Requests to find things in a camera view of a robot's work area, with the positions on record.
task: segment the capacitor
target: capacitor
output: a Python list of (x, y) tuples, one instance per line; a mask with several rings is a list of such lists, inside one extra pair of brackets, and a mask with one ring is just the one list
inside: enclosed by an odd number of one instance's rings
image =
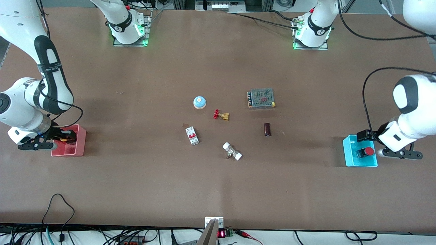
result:
[(268, 122), (263, 124), (263, 131), (266, 137), (271, 136), (271, 127)]

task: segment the mounting plate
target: mounting plate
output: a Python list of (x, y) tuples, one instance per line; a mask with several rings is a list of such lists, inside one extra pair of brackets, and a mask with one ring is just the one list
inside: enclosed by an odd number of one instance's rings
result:
[(213, 216), (207, 216), (204, 218), (204, 227), (206, 227), (209, 224), (209, 221), (212, 219), (218, 219), (219, 221), (219, 228), (224, 228), (224, 217), (213, 217)]

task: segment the round button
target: round button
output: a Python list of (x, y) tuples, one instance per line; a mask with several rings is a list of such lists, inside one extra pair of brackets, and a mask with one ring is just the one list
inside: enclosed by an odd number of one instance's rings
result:
[(194, 107), (197, 109), (203, 109), (206, 106), (206, 99), (203, 96), (197, 96), (194, 99)]
[(369, 147), (369, 146), (364, 149), (364, 152), (368, 156), (374, 155), (374, 149), (372, 147)]

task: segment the blue bin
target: blue bin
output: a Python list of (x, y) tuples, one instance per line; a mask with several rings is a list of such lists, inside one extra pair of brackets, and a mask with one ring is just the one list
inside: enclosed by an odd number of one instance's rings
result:
[(357, 136), (355, 134), (349, 135), (342, 141), (344, 145), (344, 155), (345, 155), (345, 164), (347, 167), (377, 167), (377, 158), (376, 154), (372, 156), (366, 157), (358, 157), (357, 151), (366, 148), (372, 147), (374, 150), (374, 142), (370, 140), (364, 140), (361, 142), (357, 142)]

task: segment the brown table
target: brown table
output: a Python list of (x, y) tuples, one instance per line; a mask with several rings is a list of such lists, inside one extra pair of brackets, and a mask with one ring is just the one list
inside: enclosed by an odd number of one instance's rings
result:
[[(289, 29), (221, 12), (166, 11), (149, 47), (113, 48), (98, 9), (48, 12), (85, 111), (85, 156), (19, 151), (0, 125), (0, 222), (40, 222), (59, 192), (76, 208), (71, 222), (81, 224), (201, 227), (216, 215), (237, 228), (436, 232), (436, 137), (417, 142), (421, 161), (378, 158), (377, 168), (347, 168), (340, 157), (342, 139), (368, 127), (367, 74), (383, 66), (436, 70), (424, 38), (367, 41), (336, 19), (329, 51), (295, 51)], [(345, 18), (365, 35), (413, 34), (386, 15)], [(406, 74), (383, 71), (369, 81), (375, 127), (399, 115), (391, 92)], [(24, 76), (40, 77), (11, 47), (0, 91)], [(263, 87), (273, 87), (277, 108), (249, 111), (246, 92)], [(203, 110), (192, 106), (198, 95), (207, 99)], [(215, 109), (230, 121), (213, 120)], [(77, 116), (72, 109), (58, 122)], [(266, 122), (272, 137), (263, 136)], [(184, 123), (200, 144), (189, 143)], [(226, 141), (240, 161), (225, 158)], [(70, 215), (60, 199), (52, 208), (46, 222)]]

